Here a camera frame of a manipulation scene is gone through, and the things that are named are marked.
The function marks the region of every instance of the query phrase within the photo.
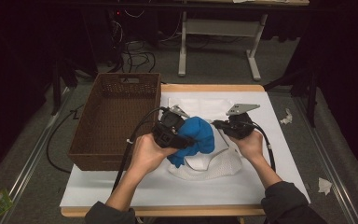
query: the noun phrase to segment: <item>floor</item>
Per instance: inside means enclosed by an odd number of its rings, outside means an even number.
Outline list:
[[[187,72],[177,76],[179,39],[161,42],[159,48],[142,42],[129,45],[132,57],[132,72],[161,73],[165,83],[205,84],[260,84],[264,85],[280,77],[296,48],[298,41],[279,42],[276,38],[263,40],[256,53],[256,61],[262,77],[260,82],[252,80],[244,51],[250,39],[213,36],[205,39],[194,36],[189,39],[187,50]],[[110,68],[103,63],[100,70]],[[126,63],[124,70],[129,72]],[[63,217],[60,201],[69,175],[54,169],[47,160],[46,146],[49,142],[50,156],[56,164],[71,169],[72,163],[66,151],[76,128],[76,119],[64,120],[71,109],[84,104],[92,86],[92,79],[79,78],[77,88],[63,93],[62,110],[51,116],[52,91],[46,92],[47,103],[34,114],[24,127],[18,140],[0,164],[0,189],[8,189],[15,206],[0,218],[0,223],[84,223],[83,218]],[[292,97],[290,86],[277,87],[268,92],[277,119],[286,116],[290,108],[294,121],[282,125],[282,131],[291,149],[297,168],[315,209],[328,223],[358,223],[358,164],[340,134],[337,124],[318,91],[315,110],[316,128],[311,128],[304,117],[304,98]],[[62,126],[53,137],[54,128],[62,120]],[[332,192],[318,192],[318,178],[333,182]],[[263,223],[263,217],[247,217],[245,223]],[[236,218],[163,218],[156,223],[236,223]]]

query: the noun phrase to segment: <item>wicker basket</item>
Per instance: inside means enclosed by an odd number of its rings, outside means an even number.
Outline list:
[[[160,97],[159,74],[98,75],[68,157],[83,171],[118,170],[127,139],[141,119],[159,107]],[[158,113],[150,118],[157,119]],[[150,133],[152,126],[153,122],[145,123],[138,135]]]

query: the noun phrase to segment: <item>white table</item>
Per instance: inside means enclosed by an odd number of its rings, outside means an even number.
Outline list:
[[[268,136],[278,175],[283,180],[293,182],[310,200],[269,97],[261,86],[162,85],[161,105],[166,106],[169,98],[217,98],[260,105],[260,108],[248,114]],[[269,161],[266,148],[264,155]],[[264,188],[251,164],[245,158],[241,160],[243,168],[235,175],[204,181],[185,181],[171,175],[167,170],[169,162],[165,160],[138,186],[131,207],[137,217],[264,215],[260,205]],[[74,166],[62,197],[62,214],[83,217],[97,201],[105,202],[116,174],[115,171],[83,172]]]
[[[186,2],[202,2],[202,3],[235,3],[233,0],[185,0]],[[273,0],[254,0],[246,4],[258,5],[285,5],[285,6],[307,6],[309,0],[290,0],[286,3]],[[189,19],[187,13],[182,14],[182,45],[179,54],[179,77],[186,75],[186,36],[187,35],[227,35],[227,36],[250,36],[253,40],[253,45],[246,50],[246,57],[251,68],[252,76],[255,81],[261,79],[255,62],[255,52],[260,42],[260,37],[263,34],[264,27],[267,21],[267,14],[263,14],[259,21],[224,21],[224,20],[202,20]]]

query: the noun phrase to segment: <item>blue cloth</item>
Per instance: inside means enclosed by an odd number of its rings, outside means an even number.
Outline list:
[[[214,150],[214,136],[211,125],[199,117],[192,117],[185,120],[185,124],[179,129],[178,135],[191,137],[195,144],[191,147],[181,148],[167,159],[179,168],[185,165],[185,156],[194,156],[198,152],[209,154]]]

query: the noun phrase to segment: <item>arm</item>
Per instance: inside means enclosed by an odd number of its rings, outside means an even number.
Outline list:
[[[232,137],[230,139],[237,144],[242,156],[253,165],[265,189],[282,181],[263,156],[263,135],[261,133],[253,131],[241,140]]]
[[[171,147],[159,147],[151,133],[138,137],[130,167],[106,203],[96,203],[91,207],[86,214],[86,222],[133,223],[135,214],[130,205],[136,187],[148,173],[157,169],[167,156],[176,151],[177,149]]]
[[[253,165],[266,189],[266,198],[262,199],[261,204],[270,223],[326,223],[308,207],[304,194],[294,184],[282,181],[269,166],[263,156],[261,133],[253,131],[241,140],[230,139]]]

